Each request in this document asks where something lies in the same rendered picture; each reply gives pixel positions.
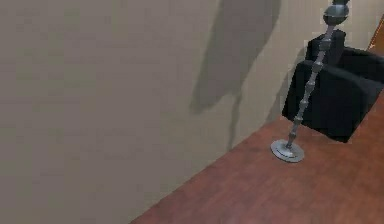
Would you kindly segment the grey metal floor lamp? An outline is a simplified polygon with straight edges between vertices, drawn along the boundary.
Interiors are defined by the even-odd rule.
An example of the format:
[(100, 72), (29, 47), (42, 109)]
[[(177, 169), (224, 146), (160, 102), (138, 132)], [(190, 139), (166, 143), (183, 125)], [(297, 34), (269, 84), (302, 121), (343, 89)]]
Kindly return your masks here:
[(310, 77), (305, 84), (303, 98), (300, 100), (299, 110), (294, 117), (288, 139), (276, 140), (270, 146), (271, 152), (284, 162), (298, 163), (304, 159), (304, 150), (295, 144), (294, 140), (296, 139), (298, 128), (303, 121), (303, 114), (309, 104), (309, 97), (315, 88), (316, 77), (322, 71), (324, 58), (331, 48), (332, 34), (334, 33), (335, 27), (342, 24), (348, 18), (349, 7), (347, 4), (349, 1), (350, 0), (332, 0), (332, 4), (324, 11), (323, 20), (327, 25), (327, 29), (319, 43), (319, 52), (311, 67)]

